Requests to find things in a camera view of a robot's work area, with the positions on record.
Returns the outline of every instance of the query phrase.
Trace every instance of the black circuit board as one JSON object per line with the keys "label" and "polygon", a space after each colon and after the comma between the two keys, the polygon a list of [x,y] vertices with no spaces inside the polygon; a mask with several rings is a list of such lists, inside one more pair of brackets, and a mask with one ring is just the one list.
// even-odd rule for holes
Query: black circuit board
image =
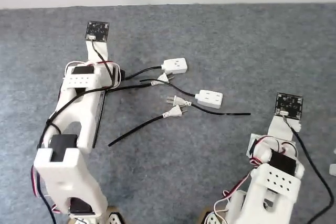
{"label": "black circuit board", "polygon": [[90,21],[86,29],[85,40],[107,42],[110,23]]}
{"label": "black circuit board", "polygon": [[275,115],[301,120],[303,97],[292,94],[278,93],[275,104]]}

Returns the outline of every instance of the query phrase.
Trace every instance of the white outlet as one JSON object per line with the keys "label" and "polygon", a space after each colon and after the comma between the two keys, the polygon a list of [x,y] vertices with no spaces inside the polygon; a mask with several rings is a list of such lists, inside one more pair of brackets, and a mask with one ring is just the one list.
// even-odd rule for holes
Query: white outlet
{"label": "white outlet", "polygon": [[219,109],[222,105],[223,94],[210,90],[200,90],[195,98],[197,103],[201,105]]}
{"label": "white outlet", "polygon": [[221,223],[217,219],[217,216],[214,213],[212,213],[208,215],[208,219],[205,224],[221,224]]}
{"label": "white outlet", "polygon": [[188,66],[184,58],[169,59],[163,62],[161,68],[165,73],[186,73]]}
{"label": "white outlet", "polygon": [[122,222],[120,221],[118,215],[111,214],[107,224],[122,224]]}

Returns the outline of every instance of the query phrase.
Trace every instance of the grey carpet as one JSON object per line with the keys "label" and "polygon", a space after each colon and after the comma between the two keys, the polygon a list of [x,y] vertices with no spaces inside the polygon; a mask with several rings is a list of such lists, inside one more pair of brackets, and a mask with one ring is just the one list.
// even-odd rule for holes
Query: grey carpet
{"label": "grey carpet", "polygon": [[[107,148],[166,111],[165,97],[176,92],[157,86],[109,95],[88,166],[128,223],[195,223],[251,169],[249,135],[267,132],[278,91],[304,96],[301,136],[336,193],[336,178],[328,175],[336,161],[335,4],[0,10],[1,223],[50,223],[43,202],[32,195],[29,169],[65,64],[87,59],[89,20],[111,23],[110,59],[127,73],[185,57],[189,70],[174,84],[222,92],[223,111],[252,113],[235,118],[189,108],[182,118],[158,121]],[[305,223],[329,201],[299,152],[306,172],[291,223]],[[333,208],[316,223],[335,218]]]}

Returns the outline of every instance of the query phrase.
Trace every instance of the white plug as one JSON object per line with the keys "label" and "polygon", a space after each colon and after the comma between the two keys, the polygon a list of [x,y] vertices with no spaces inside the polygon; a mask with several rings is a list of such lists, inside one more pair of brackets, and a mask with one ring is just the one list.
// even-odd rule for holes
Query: white plug
{"label": "white plug", "polygon": [[187,110],[181,110],[182,106],[174,106],[169,111],[163,113],[163,118],[168,118],[169,116],[182,116],[183,113],[187,112]]}
{"label": "white plug", "polygon": [[[163,73],[162,75],[160,75],[158,77],[158,80],[160,81],[165,81],[165,82],[168,82],[169,83],[169,80],[173,79],[174,77],[172,76],[171,73],[169,74],[166,74],[166,73]],[[162,82],[159,82],[159,81],[152,81],[151,82],[151,85],[154,86],[154,85],[158,85],[158,84],[164,84]]]}
{"label": "white plug", "polygon": [[162,70],[164,70],[165,73],[176,74],[186,73],[188,66],[185,58],[176,58],[163,61],[161,68]]}
{"label": "white plug", "polygon": [[173,104],[173,106],[176,106],[176,105],[179,105],[179,106],[191,106],[191,102],[190,101],[186,101],[183,98],[178,97],[176,95],[174,97],[167,97],[166,102]]}
{"label": "white plug", "polygon": [[195,95],[195,98],[197,99],[198,104],[219,109],[222,105],[223,94],[202,89]]}

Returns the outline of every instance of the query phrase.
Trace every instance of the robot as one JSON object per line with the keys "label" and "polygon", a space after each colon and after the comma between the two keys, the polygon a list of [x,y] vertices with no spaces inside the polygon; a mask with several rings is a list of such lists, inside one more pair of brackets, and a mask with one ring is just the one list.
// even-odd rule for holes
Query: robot
{"label": "robot", "polygon": [[[254,168],[203,219],[205,224],[287,224],[305,168],[298,160],[294,129],[301,129],[302,97],[277,94],[275,115],[266,135],[251,134],[246,156]],[[239,186],[251,177],[247,192]],[[226,208],[216,210],[228,201]]]}
{"label": "robot", "polygon": [[[51,211],[67,214],[75,224],[124,223],[121,215],[108,207],[85,163],[97,139],[95,118],[100,96],[116,89],[124,77],[119,65],[108,61],[108,29],[108,23],[89,22],[89,61],[66,67],[55,112],[46,123],[32,168],[34,193],[39,192],[50,211],[41,194],[41,176],[55,203]],[[277,94],[267,135],[250,136],[246,156],[254,168],[232,190],[223,191],[224,198],[215,203],[214,211],[208,212],[202,223],[289,223],[305,171],[292,141],[293,134],[301,129],[302,105],[302,97]],[[80,122],[79,135],[62,134],[72,122]],[[249,177],[247,192],[239,190]],[[217,210],[216,206],[225,201],[226,208]]]}

